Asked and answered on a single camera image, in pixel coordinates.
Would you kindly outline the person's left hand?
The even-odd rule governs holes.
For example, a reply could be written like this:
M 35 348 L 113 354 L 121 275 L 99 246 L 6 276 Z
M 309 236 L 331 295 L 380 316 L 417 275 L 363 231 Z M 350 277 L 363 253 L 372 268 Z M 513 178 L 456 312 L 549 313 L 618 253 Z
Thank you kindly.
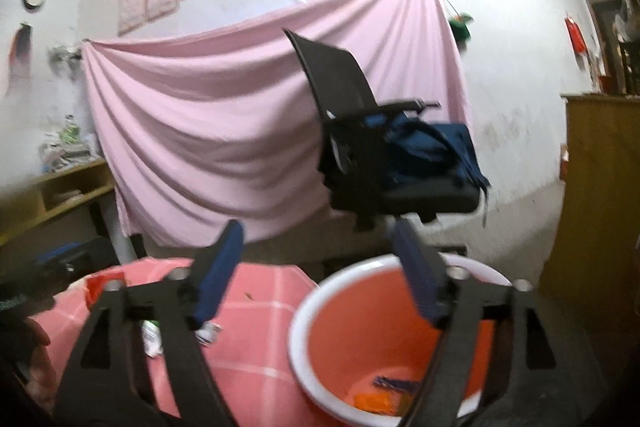
M 48 355 L 47 347 L 51 339 L 38 322 L 33 319 L 24 321 L 35 340 L 35 347 L 30 352 L 29 363 L 26 365 L 26 381 L 17 381 L 18 389 L 25 397 L 29 397 L 44 413 L 50 415 L 54 409 L 58 380 L 56 372 Z

